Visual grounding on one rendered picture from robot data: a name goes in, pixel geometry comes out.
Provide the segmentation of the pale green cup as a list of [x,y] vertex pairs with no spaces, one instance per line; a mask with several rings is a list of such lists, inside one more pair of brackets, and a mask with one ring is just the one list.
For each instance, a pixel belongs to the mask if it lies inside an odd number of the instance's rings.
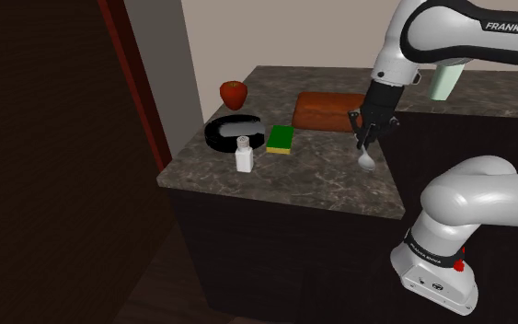
[[463,70],[463,64],[438,65],[432,77],[429,98],[434,101],[445,101],[451,95]]

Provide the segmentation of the dark kitchen counter cabinet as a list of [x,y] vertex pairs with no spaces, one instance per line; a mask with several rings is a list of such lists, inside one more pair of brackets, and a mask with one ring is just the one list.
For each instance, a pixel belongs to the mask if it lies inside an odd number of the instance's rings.
[[255,153],[248,173],[196,134],[158,176],[208,305],[297,324],[518,324],[518,228],[466,243],[479,300],[466,317],[405,289],[389,254],[415,222],[426,184],[472,156],[518,170],[518,72],[467,71],[445,102],[431,71],[409,87],[399,127],[356,165],[350,133],[298,130],[287,155]]

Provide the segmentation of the white salt shaker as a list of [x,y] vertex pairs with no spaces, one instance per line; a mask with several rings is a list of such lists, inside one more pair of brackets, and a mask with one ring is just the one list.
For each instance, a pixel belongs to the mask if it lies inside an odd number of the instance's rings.
[[250,173],[254,166],[253,149],[250,146],[250,139],[245,135],[238,136],[236,138],[236,144],[236,170],[238,172]]

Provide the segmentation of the black round bowl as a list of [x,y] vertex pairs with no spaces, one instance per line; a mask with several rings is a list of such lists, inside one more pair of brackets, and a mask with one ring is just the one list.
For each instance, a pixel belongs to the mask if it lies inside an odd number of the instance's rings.
[[260,117],[247,114],[233,114],[209,122],[204,129],[206,144],[222,153],[237,150],[237,138],[247,136],[249,146],[257,149],[265,144],[266,127]]

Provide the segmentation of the dark brown door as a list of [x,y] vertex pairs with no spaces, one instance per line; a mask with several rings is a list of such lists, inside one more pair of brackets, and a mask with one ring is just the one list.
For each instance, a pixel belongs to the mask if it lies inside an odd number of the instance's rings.
[[165,199],[121,0],[0,0],[0,324],[111,324]]

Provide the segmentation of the green and yellow sponge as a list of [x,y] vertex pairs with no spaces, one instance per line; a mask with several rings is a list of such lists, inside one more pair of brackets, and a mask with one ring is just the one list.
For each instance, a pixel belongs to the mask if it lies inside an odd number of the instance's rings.
[[294,127],[273,125],[266,144],[266,151],[273,154],[289,155],[291,153]]

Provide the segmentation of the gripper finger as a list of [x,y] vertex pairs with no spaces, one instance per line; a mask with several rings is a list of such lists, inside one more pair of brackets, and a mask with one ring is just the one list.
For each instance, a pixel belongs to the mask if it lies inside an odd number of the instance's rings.
[[365,145],[368,146],[381,136],[393,132],[398,126],[399,120],[396,117],[392,117],[384,123],[372,123],[366,133]]
[[357,148],[363,149],[366,139],[366,128],[363,126],[363,116],[359,110],[349,110],[347,114],[352,132],[355,134],[357,140]]

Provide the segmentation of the white spoon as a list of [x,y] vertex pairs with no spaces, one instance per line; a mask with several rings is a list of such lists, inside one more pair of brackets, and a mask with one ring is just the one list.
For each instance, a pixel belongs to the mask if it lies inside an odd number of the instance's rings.
[[361,153],[358,158],[358,164],[360,168],[367,172],[374,172],[376,164],[374,159],[368,153],[367,138],[362,135],[356,136],[357,143],[361,145]]

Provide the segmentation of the red apple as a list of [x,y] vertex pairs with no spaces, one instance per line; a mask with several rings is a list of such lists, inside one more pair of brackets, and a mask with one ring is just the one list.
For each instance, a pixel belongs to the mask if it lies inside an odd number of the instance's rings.
[[230,110],[240,110],[247,99],[247,86],[239,81],[227,81],[220,86],[220,97]]

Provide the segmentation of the brown bread loaf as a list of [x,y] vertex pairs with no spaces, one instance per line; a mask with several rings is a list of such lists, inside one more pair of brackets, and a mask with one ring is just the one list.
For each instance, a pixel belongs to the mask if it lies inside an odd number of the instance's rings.
[[301,92],[296,100],[292,126],[302,130],[351,133],[348,112],[359,109],[364,94]]

